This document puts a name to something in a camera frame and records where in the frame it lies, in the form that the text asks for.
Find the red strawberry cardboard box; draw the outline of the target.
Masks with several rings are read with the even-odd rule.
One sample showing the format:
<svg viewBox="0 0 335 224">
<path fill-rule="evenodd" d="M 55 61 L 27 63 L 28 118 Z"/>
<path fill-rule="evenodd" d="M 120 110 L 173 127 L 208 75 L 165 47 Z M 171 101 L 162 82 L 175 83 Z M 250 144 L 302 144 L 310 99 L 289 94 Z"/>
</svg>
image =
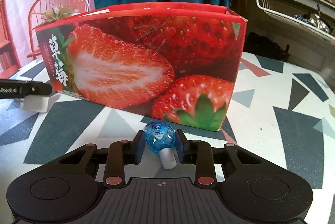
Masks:
<svg viewBox="0 0 335 224">
<path fill-rule="evenodd" d="M 227 7 L 151 2 L 44 20 L 35 32 L 56 91 L 217 132 L 246 27 Z"/>
</svg>

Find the blue glass bottle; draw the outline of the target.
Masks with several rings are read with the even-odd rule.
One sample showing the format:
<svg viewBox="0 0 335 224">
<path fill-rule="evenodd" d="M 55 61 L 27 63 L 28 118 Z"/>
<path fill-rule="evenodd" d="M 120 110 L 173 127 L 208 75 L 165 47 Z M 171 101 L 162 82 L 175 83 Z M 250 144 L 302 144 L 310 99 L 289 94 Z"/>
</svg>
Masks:
<svg viewBox="0 0 335 224">
<path fill-rule="evenodd" d="M 173 169 L 177 162 L 173 153 L 175 148 L 175 131 L 171 124 L 156 121 L 147 124 L 144 128 L 145 140 L 151 151 L 160 157 L 162 166 L 166 170 Z"/>
</svg>

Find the geometric patterned tablecloth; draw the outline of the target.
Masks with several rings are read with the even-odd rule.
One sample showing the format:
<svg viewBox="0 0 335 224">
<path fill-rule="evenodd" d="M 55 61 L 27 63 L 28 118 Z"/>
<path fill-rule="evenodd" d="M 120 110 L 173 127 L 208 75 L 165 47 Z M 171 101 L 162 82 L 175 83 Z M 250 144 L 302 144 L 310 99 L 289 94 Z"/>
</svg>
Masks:
<svg viewBox="0 0 335 224">
<path fill-rule="evenodd" d="M 1 223 L 13 216 L 9 184 L 21 174 L 86 143 L 132 139 L 151 119 L 63 94 L 48 112 L 1 101 Z M 313 189 L 308 223 L 334 223 L 334 92 L 320 75 L 245 53 L 227 116 L 218 132 L 184 127 L 213 147 L 235 143 L 303 177 Z"/>
</svg>

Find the dark metal desk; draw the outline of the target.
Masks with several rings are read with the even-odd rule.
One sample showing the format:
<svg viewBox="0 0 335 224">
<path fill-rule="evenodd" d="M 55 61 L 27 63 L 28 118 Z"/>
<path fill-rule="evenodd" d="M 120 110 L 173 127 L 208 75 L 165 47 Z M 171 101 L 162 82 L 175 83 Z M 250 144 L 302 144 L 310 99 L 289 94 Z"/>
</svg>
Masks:
<svg viewBox="0 0 335 224">
<path fill-rule="evenodd" d="M 334 5 L 326 0 L 234 0 L 248 30 L 289 48 L 288 61 L 334 82 Z M 316 13 L 330 26 L 325 33 L 296 19 Z"/>
</svg>

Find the small white box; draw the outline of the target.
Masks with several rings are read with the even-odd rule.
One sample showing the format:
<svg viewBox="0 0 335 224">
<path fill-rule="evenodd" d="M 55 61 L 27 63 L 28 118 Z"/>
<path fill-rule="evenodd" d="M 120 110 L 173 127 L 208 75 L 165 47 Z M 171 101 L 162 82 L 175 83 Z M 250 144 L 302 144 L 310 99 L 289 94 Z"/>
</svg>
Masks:
<svg viewBox="0 0 335 224">
<path fill-rule="evenodd" d="M 33 112 L 48 112 L 49 96 L 28 95 L 20 103 L 20 108 Z"/>
</svg>

